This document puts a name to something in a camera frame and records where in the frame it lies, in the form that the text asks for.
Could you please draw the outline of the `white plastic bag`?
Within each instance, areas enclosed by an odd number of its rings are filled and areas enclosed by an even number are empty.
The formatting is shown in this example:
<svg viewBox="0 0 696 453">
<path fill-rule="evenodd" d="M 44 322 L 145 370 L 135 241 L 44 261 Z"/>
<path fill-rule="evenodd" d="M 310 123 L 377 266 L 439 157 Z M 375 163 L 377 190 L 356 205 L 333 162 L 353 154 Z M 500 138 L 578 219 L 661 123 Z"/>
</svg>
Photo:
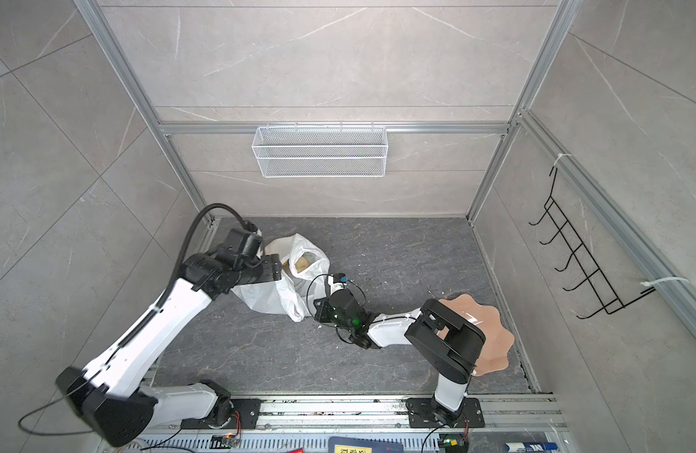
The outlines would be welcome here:
<svg viewBox="0 0 696 453">
<path fill-rule="evenodd" d="M 315 262 L 303 274 L 293 275 L 290 260 L 307 253 L 315 256 Z M 294 322 L 311 317 L 306 296 L 325 296 L 325 279 L 330 268 L 326 254 L 301 234 L 275 239 L 265 247 L 265 254 L 279 256 L 282 279 L 238 286 L 232 293 L 258 313 L 286 315 Z"/>
</svg>

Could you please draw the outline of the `pink scalloped plate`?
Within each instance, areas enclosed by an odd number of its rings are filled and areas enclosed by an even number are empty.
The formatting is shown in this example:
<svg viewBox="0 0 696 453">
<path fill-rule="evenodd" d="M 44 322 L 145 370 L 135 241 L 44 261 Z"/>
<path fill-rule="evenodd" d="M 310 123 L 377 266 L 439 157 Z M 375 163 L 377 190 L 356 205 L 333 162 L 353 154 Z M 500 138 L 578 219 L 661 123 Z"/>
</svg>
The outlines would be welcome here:
<svg viewBox="0 0 696 453">
<path fill-rule="evenodd" d="M 500 311 L 493 306 L 478 304 L 468 294 L 451 300 L 441 299 L 440 302 L 478 327 L 486 337 L 472 372 L 474 376 L 481 377 L 508 368 L 508 352 L 515 337 L 503 326 Z"/>
</svg>

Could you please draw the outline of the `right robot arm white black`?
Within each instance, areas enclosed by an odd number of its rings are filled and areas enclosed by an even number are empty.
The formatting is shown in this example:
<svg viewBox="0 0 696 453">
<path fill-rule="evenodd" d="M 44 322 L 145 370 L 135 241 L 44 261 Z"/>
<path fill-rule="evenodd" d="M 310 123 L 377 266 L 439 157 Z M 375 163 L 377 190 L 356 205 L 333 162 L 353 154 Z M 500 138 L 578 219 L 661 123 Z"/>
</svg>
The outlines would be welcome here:
<svg viewBox="0 0 696 453">
<path fill-rule="evenodd" d="M 312 299 L 313 318 L 346 332 L 345 343 L 362 349 L 411 345 L 438 372 L 431 399 L 436 419 L 453 424 L 464 409 L 465 393 L 486 336 L 478 326 L 436 299 L 407 313 L 367 311 L 353 295 L 355 286 L 343 274 L 323 274 L 325 296 Z"/>
</svg>

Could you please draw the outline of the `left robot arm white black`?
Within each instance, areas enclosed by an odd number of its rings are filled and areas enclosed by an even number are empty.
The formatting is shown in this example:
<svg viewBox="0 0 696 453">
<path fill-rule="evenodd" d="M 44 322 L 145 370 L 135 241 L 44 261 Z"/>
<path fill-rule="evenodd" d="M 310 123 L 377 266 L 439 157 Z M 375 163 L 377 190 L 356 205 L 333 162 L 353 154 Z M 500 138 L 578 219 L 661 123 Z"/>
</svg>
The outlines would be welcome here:
<svg viewBox="0 0 696 453">
<path fill-rule="evenodd" d="M 84 368 L 66 368 L 56 385 L 79 419 L 112 447 L 130 444 L 149 428 L 184 420 L 223 428 L 236 417 L 230 392 L 215 381 L 149 387 L 142 379 L 221 294 L 281 277 L 281 260 L 263 251 L 261 236 L 234 228 L 209 252 L 181 258 L 166 290 L 145 313 Z"/>
</svg>

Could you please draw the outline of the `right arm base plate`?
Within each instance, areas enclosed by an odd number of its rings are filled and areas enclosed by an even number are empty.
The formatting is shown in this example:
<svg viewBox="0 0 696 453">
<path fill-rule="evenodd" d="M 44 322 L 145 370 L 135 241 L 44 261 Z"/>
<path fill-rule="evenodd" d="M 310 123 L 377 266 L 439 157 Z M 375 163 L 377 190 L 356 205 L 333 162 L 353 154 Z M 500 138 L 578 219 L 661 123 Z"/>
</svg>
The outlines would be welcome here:
<svg viewBox="0 0 696 453">
<path fill-rule="evenodd" d="M 406 410 L 410 428 L 485 428 L 486 423 L 477 398 L 464 398 L 457 411 L 440 406 L 434 398 L 408 398 Z"/>
</svg>

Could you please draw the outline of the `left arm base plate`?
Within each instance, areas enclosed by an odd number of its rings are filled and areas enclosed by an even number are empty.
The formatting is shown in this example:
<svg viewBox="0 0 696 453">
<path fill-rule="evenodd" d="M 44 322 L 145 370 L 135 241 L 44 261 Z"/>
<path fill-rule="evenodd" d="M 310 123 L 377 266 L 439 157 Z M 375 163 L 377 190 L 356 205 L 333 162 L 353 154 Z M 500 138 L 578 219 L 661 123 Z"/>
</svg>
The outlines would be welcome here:
<svg viewBox="0 0 696 453">
<path fill-rule="evenodd" d="M 254 430 L 257 425 L 262 400 L 259 398 L 232 399 L 225 409 L 212 411 L 204 419 L 185 419 L 183 430 Z"/>
</svg>

